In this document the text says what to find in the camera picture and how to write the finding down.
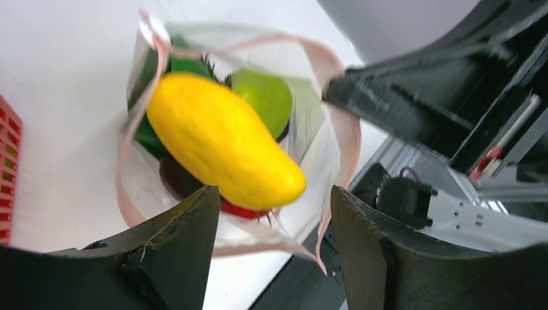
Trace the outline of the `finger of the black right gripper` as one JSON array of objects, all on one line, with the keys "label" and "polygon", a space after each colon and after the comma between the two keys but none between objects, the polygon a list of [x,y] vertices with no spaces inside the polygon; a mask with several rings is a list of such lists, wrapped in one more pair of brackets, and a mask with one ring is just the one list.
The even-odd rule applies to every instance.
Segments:
[{"label": "finger of the black right gripper", "polygon": [[450,160],[480,118],[470,93],[486,77],[471,56],[472,36],[506,8],[480,1],[433,43],[366,67],[348,68],[324,90],[324,99],[406,142]]}]

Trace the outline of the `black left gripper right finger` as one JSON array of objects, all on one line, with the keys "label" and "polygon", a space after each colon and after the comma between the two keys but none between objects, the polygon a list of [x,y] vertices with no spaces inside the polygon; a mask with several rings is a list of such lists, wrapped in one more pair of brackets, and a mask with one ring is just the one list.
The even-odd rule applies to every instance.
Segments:
[{"label": "black left gripper right finger", "polygon": [[444,242],[331,192],[350,309],[546,309],[547,245],[488,253]]}]

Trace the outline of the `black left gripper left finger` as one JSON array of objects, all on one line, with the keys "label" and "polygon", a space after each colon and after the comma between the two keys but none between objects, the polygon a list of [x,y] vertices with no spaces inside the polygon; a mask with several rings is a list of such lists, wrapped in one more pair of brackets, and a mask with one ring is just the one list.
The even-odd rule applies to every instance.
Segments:
[{"label": "black left gripper left finger", "polygon": [[84,249],[1,248],[2,309],[201,309],[220,207],[203,187]]}]

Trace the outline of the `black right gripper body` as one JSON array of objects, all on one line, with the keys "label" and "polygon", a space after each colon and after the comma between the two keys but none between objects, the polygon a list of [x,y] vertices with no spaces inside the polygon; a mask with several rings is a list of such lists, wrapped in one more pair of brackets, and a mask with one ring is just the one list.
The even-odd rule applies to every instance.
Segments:
[{"label": "black right gripper body", "polygon": [[486,73],[470,93],[480,117],[449,165],[480,180],[520,162],[547,130],[547,1],[507,1],[471,39]]}]

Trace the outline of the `dark purple round fruit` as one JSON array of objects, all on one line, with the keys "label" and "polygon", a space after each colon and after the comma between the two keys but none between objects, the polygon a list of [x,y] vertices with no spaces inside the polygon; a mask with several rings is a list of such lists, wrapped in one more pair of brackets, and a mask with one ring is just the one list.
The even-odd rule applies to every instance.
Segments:
[{"label": "dark purple round fruit", "polygon": [[185,200],[204,185],[181,166],[171,154],[160,160],[160,178],[167,191],[177,200]]}]

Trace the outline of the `red bell pepper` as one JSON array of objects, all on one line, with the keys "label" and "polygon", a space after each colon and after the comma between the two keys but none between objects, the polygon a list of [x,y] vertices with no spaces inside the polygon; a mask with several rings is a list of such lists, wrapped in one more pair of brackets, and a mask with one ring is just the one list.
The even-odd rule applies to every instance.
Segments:
[{"label": "red bell pepper", "polygon": [[220,210],[222,212],[232,214],[234,216],[239,216],[245,219],[258,219],[262,216],[265,216],[264,211],[252,211],[236,205],[229,203],[228,201],[221,201]]}]

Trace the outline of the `yellow mango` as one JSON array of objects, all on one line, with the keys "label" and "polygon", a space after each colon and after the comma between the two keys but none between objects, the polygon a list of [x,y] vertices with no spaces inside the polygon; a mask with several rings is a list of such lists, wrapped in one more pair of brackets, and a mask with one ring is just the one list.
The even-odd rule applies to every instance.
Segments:
[{"label": "yellow mango", "polygon": [[240,96],[190,73],[165,75],[147,117],[169,153],[229,202],[256,211],[299,199],[307,181]]}]

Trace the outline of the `green pear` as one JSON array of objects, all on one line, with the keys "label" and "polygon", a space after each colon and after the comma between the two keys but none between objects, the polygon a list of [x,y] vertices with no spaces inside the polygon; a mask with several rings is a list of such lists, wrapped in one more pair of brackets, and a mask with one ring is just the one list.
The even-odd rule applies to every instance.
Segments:
[{"label": "green pear", "polygon": [[293,97],[281,77],[240,69],[226,78],[226,83],[253,107],[277,142],[287,136]]}]

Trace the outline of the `clear zip top bag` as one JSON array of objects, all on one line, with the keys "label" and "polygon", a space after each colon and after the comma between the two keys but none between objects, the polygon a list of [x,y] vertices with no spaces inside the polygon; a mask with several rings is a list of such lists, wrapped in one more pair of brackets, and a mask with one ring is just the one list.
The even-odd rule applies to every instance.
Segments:
[{"label": "clear zip top bag", "polygon": [[283,251],[323,266],[291,225],[323,236],[330,192],[357,168],[357,117],[322,96],[341,75],[323,44],[249,25],[140,14],[115,184],[129,227],[211,186],[213,257]]}]

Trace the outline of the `red plastic shopping basket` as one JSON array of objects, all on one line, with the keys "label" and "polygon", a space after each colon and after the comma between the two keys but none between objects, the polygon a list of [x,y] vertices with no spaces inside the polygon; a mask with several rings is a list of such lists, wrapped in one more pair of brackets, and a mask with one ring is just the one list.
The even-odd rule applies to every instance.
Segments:
[{"label": "red plastic shopping basket", "polygon": [[1,245],[10,243],[23,122],[1,96]]}]

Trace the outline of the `green leafy bok choy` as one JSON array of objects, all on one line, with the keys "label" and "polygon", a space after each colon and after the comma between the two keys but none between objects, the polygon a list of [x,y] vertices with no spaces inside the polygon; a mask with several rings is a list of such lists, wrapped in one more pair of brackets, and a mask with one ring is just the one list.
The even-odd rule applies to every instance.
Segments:
[{"label": "green leafy bok choy", "polygon": [[[136,63],[130,74],[127,89],[127,110],[132,110],[133,106],[137,103],[143,91],[154,77],[158,64],[158,54],[149,48],[140,57],[134,57],[134,60]],[[184,60],[168,57],[165,71],[167,73],[190,72],[208,79],[212,78],[211,70],[204,58],[200,58],[199,60]],[[147,116],[144,116],[141,120],[134,135],[134,139],[158,160],[167,153],[166,148],[151,127]]]}]

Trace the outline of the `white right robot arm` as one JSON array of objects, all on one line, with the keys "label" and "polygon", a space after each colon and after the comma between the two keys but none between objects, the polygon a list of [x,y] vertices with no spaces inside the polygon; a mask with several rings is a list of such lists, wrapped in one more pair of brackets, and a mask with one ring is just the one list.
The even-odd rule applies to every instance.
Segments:
[{"label": "white right robot arm", "polygon": [[547,2],[480,1],[430,45],[348,68],[324,99],[389,135],[355,196],[486,252],[547,241]]}]

